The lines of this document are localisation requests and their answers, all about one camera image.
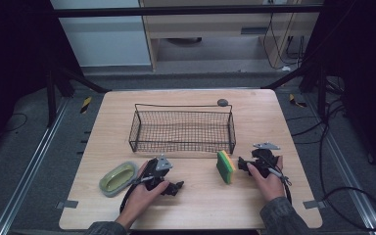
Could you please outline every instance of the black mesh basket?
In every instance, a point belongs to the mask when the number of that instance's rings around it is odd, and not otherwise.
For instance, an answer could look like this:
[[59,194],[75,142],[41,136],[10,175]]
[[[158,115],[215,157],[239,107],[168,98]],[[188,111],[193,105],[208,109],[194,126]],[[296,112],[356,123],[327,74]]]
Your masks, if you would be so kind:
[[135,104],[129,144],[133,152],[225,150],[236,146],[232,107]]

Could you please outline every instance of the green sponge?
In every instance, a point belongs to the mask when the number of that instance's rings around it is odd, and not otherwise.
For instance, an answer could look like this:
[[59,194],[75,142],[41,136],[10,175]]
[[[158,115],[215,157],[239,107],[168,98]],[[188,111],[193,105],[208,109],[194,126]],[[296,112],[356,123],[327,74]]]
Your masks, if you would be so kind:
[[222,179],[226,184],[231,183],[233,172],[236,170],[236,167],[234,166],[234,163],[231,161],[231,159],[228,157],[227,153],[224,150],[219,151],[216,153],[217,162],[216,162],[216,168],[219,171],[219,174],[221,175]]

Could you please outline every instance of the sleeve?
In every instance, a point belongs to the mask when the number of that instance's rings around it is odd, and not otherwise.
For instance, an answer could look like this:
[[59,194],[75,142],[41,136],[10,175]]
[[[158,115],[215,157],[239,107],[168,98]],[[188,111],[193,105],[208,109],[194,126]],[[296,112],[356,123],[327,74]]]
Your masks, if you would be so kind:
[[127,231],[121,224],[110,222],[94,222],[84,235],[126,235]]
[[273,199],[266,204],[260,216],[268,234],[310,234],[304,220],[285,197]]

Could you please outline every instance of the hand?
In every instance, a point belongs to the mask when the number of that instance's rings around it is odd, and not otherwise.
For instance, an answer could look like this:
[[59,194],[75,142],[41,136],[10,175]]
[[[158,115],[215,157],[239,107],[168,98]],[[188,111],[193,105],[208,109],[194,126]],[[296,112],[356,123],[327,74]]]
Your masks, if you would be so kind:
[[[145,162],[138,171],[138,177],[146,167]],[[161,182],[151,191],[146,189],[144,183],[139,184],[130,194],[126,206],[120,213],[116,222],[121,224],[126,230],[132,226],[133,222],[155,201],[155,199],[166,189],[169,181]]]
[[[247,164],[247,167],[267,203],[275,198],[285,197],[282,181],[276,175],[270,173],[267,178],[264,178],[254,165]],[[277,167],[283,168],[282,156],[277,161]]]

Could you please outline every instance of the wooden table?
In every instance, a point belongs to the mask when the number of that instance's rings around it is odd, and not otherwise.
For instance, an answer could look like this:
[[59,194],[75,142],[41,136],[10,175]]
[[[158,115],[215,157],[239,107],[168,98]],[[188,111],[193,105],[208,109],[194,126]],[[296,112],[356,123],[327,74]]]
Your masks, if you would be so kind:
[[[303,202],[313,200],[304,169],[293,144],[277,97],[272,90],[161,90],[120,91],[105,95],[87,147],[71,187],[69,200],[78,201],[75,209],[64,208],[60,219],[63,229],[86,229],[94,221],[112,221],[125,194],[105,197],[99,180],[125,161],[141,165],[160,154],[133,153],[128,137],[134,115],[134,104],[215,105],[226,99],[233,106],[237,144],[231,155],[251,160],[254,143],[269,141],[281,150],[272,151],[284,157],[283,172],[290,187],[293,206],[309,227],[319,227],[318,209],[306,210]],[[216,153],[164,153],[173,164],[166,175],[170,182],[185,181],[178,194],[160,196],[141,216],[132,229],[259,229],[263,222],[260,191],[243,170],[236,170],[233,183],[223,182],[216,169]]]

